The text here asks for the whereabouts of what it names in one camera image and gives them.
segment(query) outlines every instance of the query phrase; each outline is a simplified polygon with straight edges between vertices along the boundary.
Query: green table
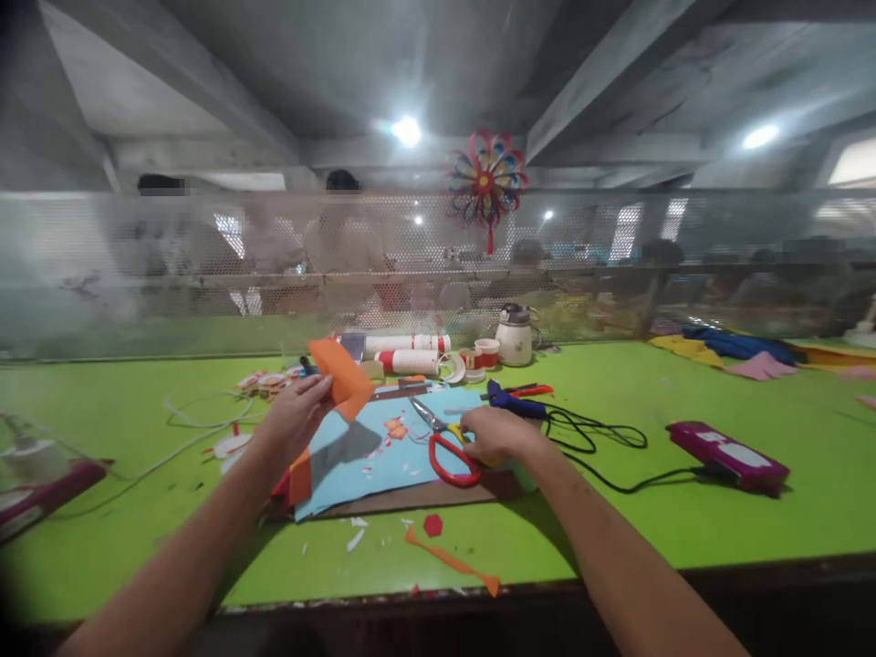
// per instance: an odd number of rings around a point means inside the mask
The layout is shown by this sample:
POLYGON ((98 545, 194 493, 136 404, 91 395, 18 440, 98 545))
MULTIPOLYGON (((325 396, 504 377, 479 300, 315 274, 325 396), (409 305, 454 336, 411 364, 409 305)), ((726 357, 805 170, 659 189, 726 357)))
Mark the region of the green table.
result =
MULTIPOLYGON (((0 370, 5 410, 48 425, 87 452, 114 458, 134 475, 198 435, 168 424, 168 391, 181 404, 228 390, 252 370, 280 358, 167 360, 34 365, 0 370)), ((715 567, 863 553, 876 548, 869 500, 876 495, 876 413, 855 394, 876 396, 876 382, 848 383, 802 371, 758 383, 711 370, 648 345, 621 342, 566 347, 539 355, 524 369, 505 369, 504 385, 539 381, 553 402, 604 422, 632 424, 651 438, 644 451, 599 442, 589 462, 621 484, 694 460, 671 444, 668 422, 696 419, 787 464, 792 491, 780 500, 713 485, 659 485, 605 496, 677 568, 715 567)), ((230 399, 189 406, 193 420, 236 414, 230 399)), ((60 623, 96 610, 206 498, 219 481, 215 461, 193 447, 139 485, 97 509, 123 483, 108 477, 54 516, 0 549, 17 579, 23 621, 60 623)), ((275 602, 476 587, 403 541, 401 517, 428 510, 369 516, 352 554, 356 530, 336 518, 281 527, 228 590, 226 608, 275 602), (307 554, 302 547, 308 545, 307 554)), ((455 555, 515 584, 576 577, 568 543, 539 494, 509 504, 440 510, 434 540, 455 555)))

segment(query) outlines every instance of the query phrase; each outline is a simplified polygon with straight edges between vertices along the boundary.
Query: pinwheel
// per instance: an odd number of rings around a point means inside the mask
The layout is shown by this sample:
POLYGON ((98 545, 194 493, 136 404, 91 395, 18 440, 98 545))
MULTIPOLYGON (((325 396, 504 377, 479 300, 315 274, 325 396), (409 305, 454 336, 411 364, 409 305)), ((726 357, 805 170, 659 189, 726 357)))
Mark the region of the pinwheel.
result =
POLYGON ((520 193, 529 179, 522 172, 523 153, 511 149, 505 134, 492 137, 479 130, 468 143, 468 153, 451 151, 454 162, 449 171, 451 215, 463 225, 477 221, 489 229, 486 252, 493 254, 493 228, 503 214, 520 206, 520 193))

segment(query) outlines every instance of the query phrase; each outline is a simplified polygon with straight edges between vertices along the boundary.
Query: black cable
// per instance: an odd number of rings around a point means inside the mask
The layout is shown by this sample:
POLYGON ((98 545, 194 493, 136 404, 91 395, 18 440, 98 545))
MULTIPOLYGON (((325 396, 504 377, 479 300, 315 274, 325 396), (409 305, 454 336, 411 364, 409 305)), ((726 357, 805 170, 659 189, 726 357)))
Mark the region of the black cable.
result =
MULTIPOLYGON (((545 431, 545 436, 547 436, 547 438, 552 443, 555 443, 562 448, 560 451, 563 453, 564 456, 566 456, 566 458, 568 458, 570 461, 574 461, 581 467, 585 468, 588 472, 590 472, 593 476, 599 479, 603 484, 608 486, 611 490, 617 491, 618 493, 623 493, 625 495, 631 495, 633 493, 639 492, 645 486, 654 484, 658 481, 667 479, 674 475, 702 474, 701 468, 678 468, 676 470, 670 470, 669 472, 665 472, 663 474, 657 474, 656 476, 640 481, 638 484, 633 485, 629 488, 614 484, 606 479, 604 476, 602 476, 599 472, 597 472, 596 468, 594 468, 592 465, 584 463, 577 456, 569 454, 565 450, 571 450, 572 452, 577 452, 578 454, 596 453, 596 443, 594 443, 593 439, 588 435, 586 431, 584 431, 584 428, 594 430, 591 431, 592 433, 599 433, 600 435, 611 437, 613 440, 616 440, 620 444, 631 447, 633 449, 646 449, 648 447, 648 437, 641 430, 636 429, 633 426, 629 426, 628 424, 606 424, 604 422, 600 422, 599 420, 594 420, 592 418, 579 415, 578 413, 564 409, 561 406, 556 406, 550 403, 544 403, 544 405, 548 408, 554 409, 553 411, 549 411, 547 413, 547 430, 545 431), (577 447, 576 445, 561 441, 558 438, 551 438, 550 430, 554 425, 570 427, 574 429, 578 433, 578 435, 580 435, 585 441, 587 441, 589 447, 577 447), (621 430, 633 432, 634 435, 624 435, 623 433, 621 433, 621 430)), ((686 481, 693 481, 693 479, 682 480, 679 483, 683 483, 686 481)))

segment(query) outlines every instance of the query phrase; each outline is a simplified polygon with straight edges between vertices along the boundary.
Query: white cable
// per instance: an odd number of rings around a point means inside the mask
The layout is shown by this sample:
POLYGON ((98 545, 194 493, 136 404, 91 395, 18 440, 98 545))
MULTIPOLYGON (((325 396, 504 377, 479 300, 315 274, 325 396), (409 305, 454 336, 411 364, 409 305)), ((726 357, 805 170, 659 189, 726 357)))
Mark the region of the white cable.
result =
MULTIPOLYGON (((233 397, 240 397, 240 395, 238 395, 235 392, 224 391, 224 392, 217 392, 216 394, 225 394, 225 395, 230 395, 233 397)), ((202 400, 202 399, 208 399, 211 396, 214 396, 214 395, 206 395, 204 397, 199 397, 199 398, 196 398, 195 400, 192 400, 192 402, 197 402, 197 401, 202 400)), ((252 420, 254 418, 259 418, 259 417, 262 417, 263 415, 265 415, 264 413, 253 413, 252 415, 248 414, 250 412, 250 410, 252 410, 252 408, 253 408, 253 398, 250 397, 248 400, 248 403, 246 405, 246 408, 240 414, 238 414, 236 417, 234 417, 230 420, 225 420, 223 422, 217 422, 214 424, 198 424, 196 422, 192 422, 191 418, 189 418, 184 412, 175 408, 170 402, 170 397, 171 397, 171 394, 169 392, 164 397, 164 407, 167 408, 167 410, 169 410, 171 413, 173 413, 173 415, 179 417, 187 426, 189 426, 193 429, 210 429, 210 431, 208 431, 207 433, 202 433, 201 435, 192 438, 192 440, 184 443, 182 446, 179 447, 179 449, 177 449, 176 451, 171 453, 169 456, 166 456, 163 459, 161 459, 157 464, 151 465, 150 467, 146 468, 143 472, 141 472, 137 476, 133 476, 133 477, 126 476, 125 474, 119 473, 111 465, 104 463, 99 458, 95 458, 94 456, 87 454, 86 452, 82 451, 74 444, 68 443, 66 440, 61 438, 57 433, 55 433, 51 429, 48 429, 47 427, 40 426, 39 424, 36 424, 34 422, 30 422, 29 420, 26 420, 25 418, 22 418, 21 416, 14 415, 13 413, 8 413, 8 415, 11 417, 18 418, 21 422, 26 422, 31 427, 33 427, 38 433, 42 433, 42 434, 48 436, 49 438, 54 440, 59 445, 62 445, 63 447, 68 449, 73 454, 76 454, 77 456, 81 456, 82 458, 88 459, 92 463, 99 465, 104 470, 106 470, 108 473, 110 473, 111 475, 113 475, 117 479, 120 479, 121 481, 124 481, 124 482, 139 482, 141 479, 151 475, 153 472, 158 470, 160 467, 163 467, 164 465, 169 463, 172 459, 174 459, 177 456, 179 456, 180 454, 182 454, 185 450, 187 450, 192 445, 202 441, 204 438, 209 438, 210 436, 221 432, 223 429, 228 429, 229 427, 233 426, 237 422, 242 422, 243 420, 252 420)))

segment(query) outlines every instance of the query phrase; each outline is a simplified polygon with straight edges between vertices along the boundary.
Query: perforated partition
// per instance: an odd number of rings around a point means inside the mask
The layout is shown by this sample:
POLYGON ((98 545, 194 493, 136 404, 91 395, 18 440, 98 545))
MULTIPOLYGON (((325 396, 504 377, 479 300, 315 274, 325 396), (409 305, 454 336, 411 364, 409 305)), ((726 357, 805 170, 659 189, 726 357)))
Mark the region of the perforated partition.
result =
POLYGON ((543 342, 685 322, 805 336, 876 291, 871 192, 532 192, 491 255, 447 210, 440 194, 2 195, 0 354, 291 355, 342 330, 468 344, 508 301, 538 310, 543 342))

